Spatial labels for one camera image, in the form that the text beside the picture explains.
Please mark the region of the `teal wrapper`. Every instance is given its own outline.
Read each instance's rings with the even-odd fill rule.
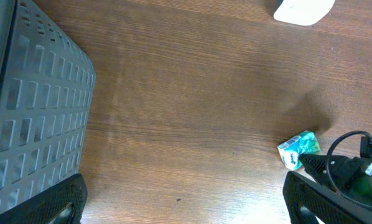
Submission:
[[[284,165],[290,170],[296,170],[302,166],[298,160],[301,154],[320,154],[320,146],[315,134],[304,131],[277,147]]]

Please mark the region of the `black wire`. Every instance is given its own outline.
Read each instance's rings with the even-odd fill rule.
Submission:
[[[353,202],[353,203],[356,203],[362,207],[366,207],[366,208],[372,208],[372,205],[367,205],[365,203],[361,203],[361,202],[358,202],[357,200],[347,196],[346,194],[344,194],[338,187],[337,185],[335,185],[335,182],[333,180],[333,177],[331,176],[331,173],[330,173],[330,161],[331,161],[331,156],[333,154],[333,151],[334,149],[336,148],[336,146],[338,144],[340,144],[344,139],[346,139],[347,137],[350,137],[350,136],[353,136],[353,135],[356,135],[356,134],[362,134],[362,135],[365,135],[368,139],[369,139],[369,143],[372,144],[372,135],[370,135],[369,133],[367,133],[366,131],[351,131],[349,133],[346,133],[344,135],[342,135],[341,137],[339,137],[337,140],[335,140],[335,142],[330,146],[330,148],[328,149],[328,152],[327,152],[327,156],[325,158],[325,169],[327,171],[327,176],[328,176],[328,179],[330,179],[330,182],[331,184],[333,185],[334,189],[336,192],[340,193],[342,195],[342,197],[346,198],[347,200]]]

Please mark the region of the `laundry basket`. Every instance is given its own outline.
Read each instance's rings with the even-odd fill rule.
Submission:
[[[96,78],[84,51],[32,1],[8,2],[0,60],[0,213],[78,173]]]

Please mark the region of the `brown wooden surface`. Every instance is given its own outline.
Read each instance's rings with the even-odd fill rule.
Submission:
[[[311,27],[276,0],[36,3],[97,72],[83,223],[289,223],[276,146],[372,133],[372,0]]]

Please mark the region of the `wood grain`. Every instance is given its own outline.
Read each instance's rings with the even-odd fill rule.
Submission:
[[[276,146],[372,134],[372,0],[310,27],[274,0],[36,3],[97,72],[83,223],[289,223]]]

